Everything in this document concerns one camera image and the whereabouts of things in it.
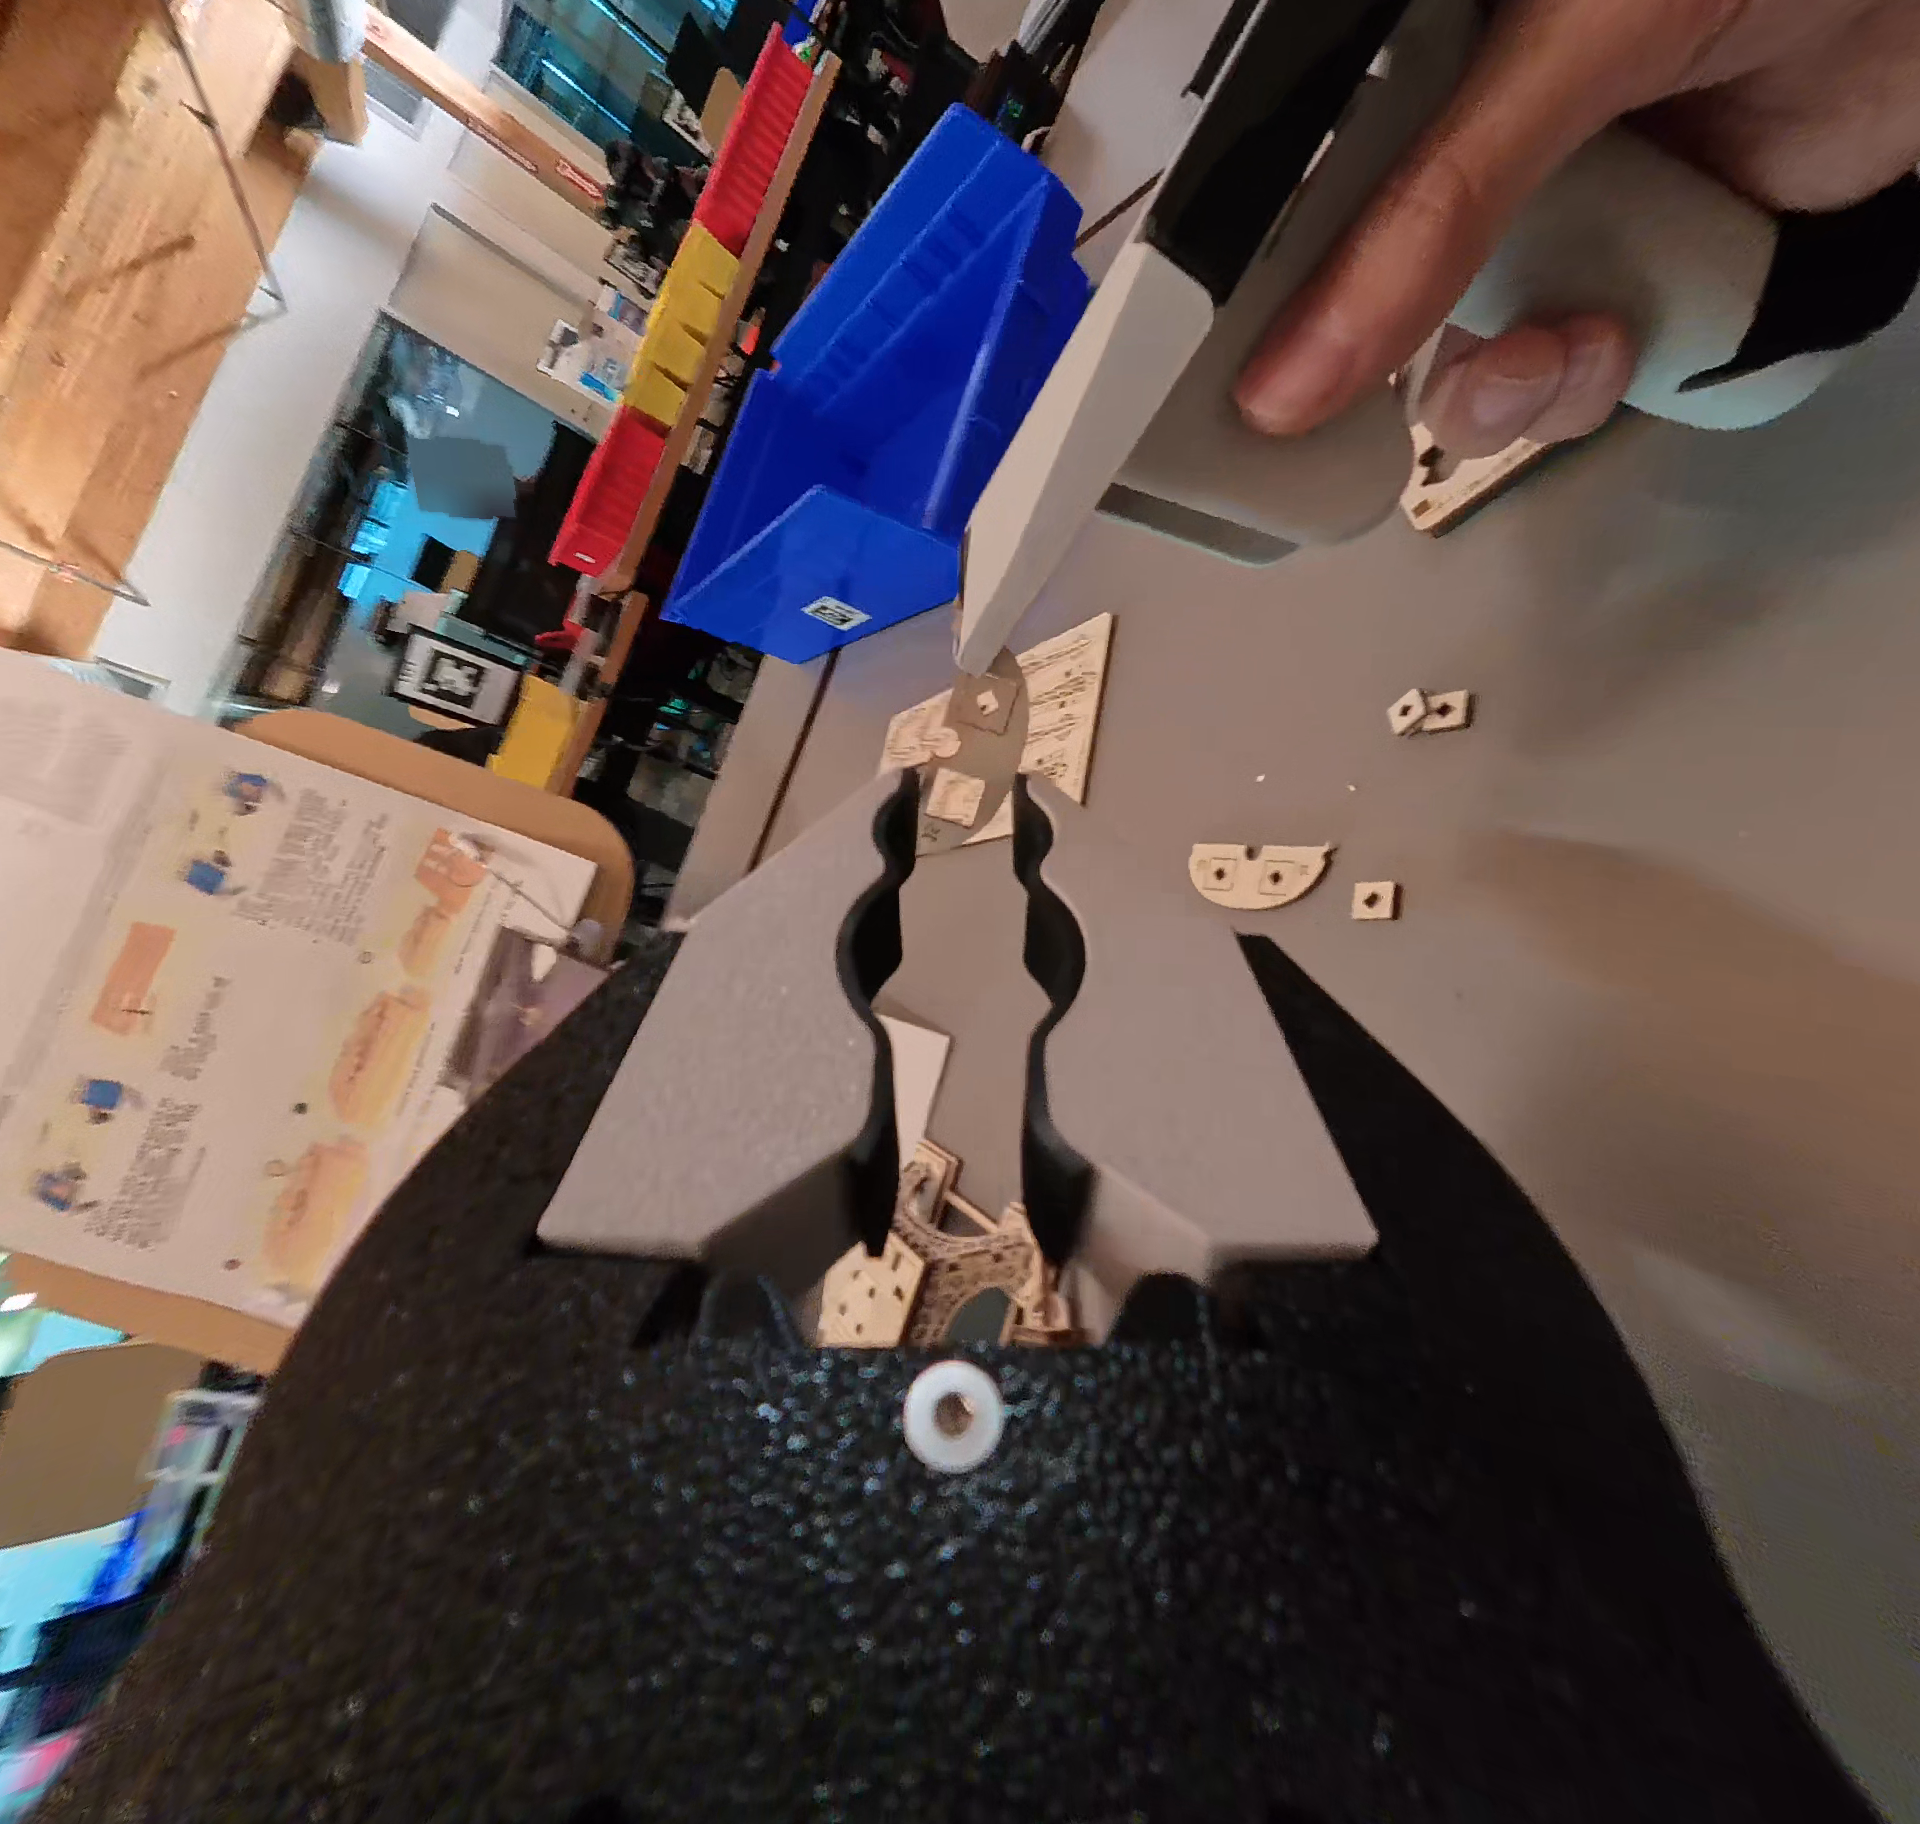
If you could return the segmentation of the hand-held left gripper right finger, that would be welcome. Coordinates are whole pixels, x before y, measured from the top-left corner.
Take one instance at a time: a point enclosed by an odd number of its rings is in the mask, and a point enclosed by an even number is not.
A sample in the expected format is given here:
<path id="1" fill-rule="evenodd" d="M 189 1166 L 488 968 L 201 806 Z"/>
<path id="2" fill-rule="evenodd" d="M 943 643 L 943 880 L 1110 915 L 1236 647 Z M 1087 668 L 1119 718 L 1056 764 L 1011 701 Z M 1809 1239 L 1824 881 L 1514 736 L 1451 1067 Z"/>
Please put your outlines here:
<path id="1" fill-rule="evenodd" d="M 1049 1266 L 1229 1273 L 1378 1243 L 1243 939 L 1085 811 L 1016 780 L 1020 960 L 1043 997 L 1023 1074 L 1020 1197 Z"/>

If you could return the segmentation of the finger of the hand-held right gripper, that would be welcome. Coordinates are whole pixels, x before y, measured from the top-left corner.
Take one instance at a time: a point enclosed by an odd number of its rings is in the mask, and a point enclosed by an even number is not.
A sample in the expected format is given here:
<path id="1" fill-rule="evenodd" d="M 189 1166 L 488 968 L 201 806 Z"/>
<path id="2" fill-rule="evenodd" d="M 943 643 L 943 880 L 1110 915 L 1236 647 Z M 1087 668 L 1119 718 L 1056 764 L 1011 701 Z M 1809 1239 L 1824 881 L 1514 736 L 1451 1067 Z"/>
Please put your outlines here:
<path id="1" fill-rule="evenodd" d="M 1097 16 L 1051 166 L 1116 223 L 969 517 L 958 669 L 984 673 L 1007 646 L 1333 131 L 1401 130 L 1400 157 L 1474 36 L 1474 0 L 1110 0 Z"/>
<path id="2" fill-rule="evenodd" d="M 1333 131 L 1101 493 L 1103 515 L 1235 564 L 1276 564 L 1305 544 L 1350 541 L 1398 506 L 1411 476 L 1411 429 L 1386 381 L 1298 438 L 1255 432 L 1233 390 L 1267 327 L 1357 221 L 1405 138 L 1401 130 Z"/>

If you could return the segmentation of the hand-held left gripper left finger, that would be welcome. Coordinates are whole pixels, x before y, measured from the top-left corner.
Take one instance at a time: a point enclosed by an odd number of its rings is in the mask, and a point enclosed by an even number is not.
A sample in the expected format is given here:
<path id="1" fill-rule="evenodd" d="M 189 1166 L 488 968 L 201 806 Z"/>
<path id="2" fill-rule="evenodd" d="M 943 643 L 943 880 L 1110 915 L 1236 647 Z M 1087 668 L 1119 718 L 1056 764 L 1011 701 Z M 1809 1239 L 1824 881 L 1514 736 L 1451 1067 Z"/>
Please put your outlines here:
<path id="1" fill-rule="evenodd" d="M 540 1215 L 554 1249 L 644 1261 L 876 1255 L 900 1194 L 894 1046 L 917 771 L 886 771 L 715 899 Z"/>

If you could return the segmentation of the semicircular wooden piece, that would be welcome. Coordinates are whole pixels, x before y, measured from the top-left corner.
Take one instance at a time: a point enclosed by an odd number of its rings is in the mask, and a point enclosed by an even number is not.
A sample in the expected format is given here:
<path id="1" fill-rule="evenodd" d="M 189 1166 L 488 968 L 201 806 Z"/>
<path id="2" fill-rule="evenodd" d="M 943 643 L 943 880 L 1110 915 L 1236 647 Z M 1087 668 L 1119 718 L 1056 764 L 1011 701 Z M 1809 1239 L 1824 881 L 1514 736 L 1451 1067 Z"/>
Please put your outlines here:
<path id="1" fill-rule="evenodd" d="M 915 854 L 965 846 L 998 818 L 1020 775 L 1031 698 L 1020 661 L 1001 653 L 981 676 L 958 673 L 886 734 L 880 768 L 917 776 Z"/>
<path id="2" fill-rule="evenodd" d="M 1271 914 L 1312 894 L 1333 855 L 1333 844 L 1199 843 L 1187 851 L 1187 880 L 1217 909 Z"/>

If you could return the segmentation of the person's right hand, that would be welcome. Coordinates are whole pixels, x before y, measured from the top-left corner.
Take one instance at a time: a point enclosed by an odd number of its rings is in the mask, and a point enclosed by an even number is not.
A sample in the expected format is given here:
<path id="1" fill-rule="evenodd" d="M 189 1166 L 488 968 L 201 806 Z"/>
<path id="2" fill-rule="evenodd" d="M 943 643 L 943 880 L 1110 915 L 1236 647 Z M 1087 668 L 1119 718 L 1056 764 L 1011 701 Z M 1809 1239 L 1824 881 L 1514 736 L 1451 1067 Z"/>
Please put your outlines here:
<path id="1" fill-rule="evenodd" d="M 1916 171 L 1919 0 L 1492 0 L 1454 98 L 1267 327 L 1240 418 L 1298 438 L 1386 381 L 1619 120 L 1765 210 L 1845 210 Z"/>

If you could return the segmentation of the curved wooden puzzle piece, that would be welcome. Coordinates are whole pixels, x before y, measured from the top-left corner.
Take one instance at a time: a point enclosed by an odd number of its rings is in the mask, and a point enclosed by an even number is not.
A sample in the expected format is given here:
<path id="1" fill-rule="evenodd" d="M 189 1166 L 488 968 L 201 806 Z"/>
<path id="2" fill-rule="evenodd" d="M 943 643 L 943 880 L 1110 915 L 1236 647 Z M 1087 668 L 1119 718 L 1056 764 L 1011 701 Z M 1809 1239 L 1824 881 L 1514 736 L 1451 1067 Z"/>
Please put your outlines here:
<path id="1" fill-rule="evenodd" d="M 1486 457 L 1463 457 L 1439 444 L 1421 423 L 1411 424 L 1411 444 L 1411 479 L 1400 509 L 1408 524 L 1428 538 L 1444 536 L 1469 521 L 1507 487 L 1539 468 L 1551 448 L 1521 438 Z"/>

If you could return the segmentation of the large blue storage bin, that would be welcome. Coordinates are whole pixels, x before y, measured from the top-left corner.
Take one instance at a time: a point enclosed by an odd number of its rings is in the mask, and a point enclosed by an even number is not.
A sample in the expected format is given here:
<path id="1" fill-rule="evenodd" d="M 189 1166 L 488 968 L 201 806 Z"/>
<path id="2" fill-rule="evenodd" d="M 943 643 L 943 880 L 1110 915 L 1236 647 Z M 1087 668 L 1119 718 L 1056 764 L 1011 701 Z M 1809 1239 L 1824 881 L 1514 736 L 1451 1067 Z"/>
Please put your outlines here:
<path id="1" fill-rule="evenodd" d="M 756 373 L 660 615 L 804 664 L 945 610 L 1091 296 L 1081 207 L 950 108 Z"/>

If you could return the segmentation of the wooden tower base model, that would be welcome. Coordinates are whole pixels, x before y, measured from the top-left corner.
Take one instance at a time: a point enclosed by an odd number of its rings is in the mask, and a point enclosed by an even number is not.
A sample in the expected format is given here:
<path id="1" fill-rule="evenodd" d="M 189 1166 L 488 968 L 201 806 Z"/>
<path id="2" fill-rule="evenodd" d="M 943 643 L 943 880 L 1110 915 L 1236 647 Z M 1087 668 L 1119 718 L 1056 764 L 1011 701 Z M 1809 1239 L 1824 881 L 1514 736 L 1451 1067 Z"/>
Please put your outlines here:
<path id="1" fill-rule="evenodd" d="M 963 1162 L 919 1141 L 900 1166 L 894 1219 L 873 1252 L 853 1243 L 823 1278 L 815 1337 L 826 1348 L 930 1348 L 958 1339 L 965 1312 L 1001 1301 L 995 1339 L 1075 1348 L 1069 1292 L 1043 1261 L 1023 1204 L 985 1214 L 958 1187 Z"/>

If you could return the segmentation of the small wooden puzzle sheet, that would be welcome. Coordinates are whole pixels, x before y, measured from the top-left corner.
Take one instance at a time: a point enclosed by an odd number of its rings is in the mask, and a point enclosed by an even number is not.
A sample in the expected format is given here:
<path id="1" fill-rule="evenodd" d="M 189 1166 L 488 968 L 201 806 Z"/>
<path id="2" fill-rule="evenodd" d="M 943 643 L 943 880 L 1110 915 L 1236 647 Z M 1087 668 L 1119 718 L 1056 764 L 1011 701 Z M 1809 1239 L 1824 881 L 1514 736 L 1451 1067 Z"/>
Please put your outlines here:
<path id="1" fill-rule="evenodd" d="M 1016 659 L 1029 701 L 1020 771 L 1051 780 L 1075 805 L 1085 805 L 1093 775 L 1114 638 L 1116 615 L 1096 614 Z M 950 689 L 943 689 L 890 721 L 876 761 L 880 775 L 951 759 L 948 701 Z"/>

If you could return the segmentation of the row of coloured storage bins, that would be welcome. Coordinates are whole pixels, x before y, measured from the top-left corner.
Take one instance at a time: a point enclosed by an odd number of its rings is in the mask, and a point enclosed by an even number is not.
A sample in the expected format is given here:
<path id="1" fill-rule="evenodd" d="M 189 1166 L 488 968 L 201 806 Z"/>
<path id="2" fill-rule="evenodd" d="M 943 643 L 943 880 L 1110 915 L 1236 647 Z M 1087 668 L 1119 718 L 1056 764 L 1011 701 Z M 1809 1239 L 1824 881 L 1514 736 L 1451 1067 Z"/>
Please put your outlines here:
<path id="1" fill-rule="evenodd" d="M 660 521 L 838 72 L 817 41 L 796 48 L 780 28 L 766 36 L 660 284 L 613 424 L 548 554 L 548 564 L 580 578 L 563 617 L 563 669 L 554 680 L 523 676 L 486 759 L 497 776 L 563 795 L 584 769 L 639 627 L 670 580 L 660 570 Z"/>

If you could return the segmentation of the instruction poster board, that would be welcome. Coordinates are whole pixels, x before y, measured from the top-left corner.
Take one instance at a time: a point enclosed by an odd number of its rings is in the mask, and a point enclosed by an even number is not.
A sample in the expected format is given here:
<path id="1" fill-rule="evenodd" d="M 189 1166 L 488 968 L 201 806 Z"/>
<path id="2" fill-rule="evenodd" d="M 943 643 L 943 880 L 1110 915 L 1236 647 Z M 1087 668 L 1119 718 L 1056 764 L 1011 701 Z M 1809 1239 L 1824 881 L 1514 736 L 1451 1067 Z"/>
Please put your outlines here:
<path id="1" fill-rule="evenodd" d="M 5 1249 L 293 1331 L 466 1115 L 495 934 L 605 959 L 613 830 L 421 753 L 335 764 L 5 654 Z"/>

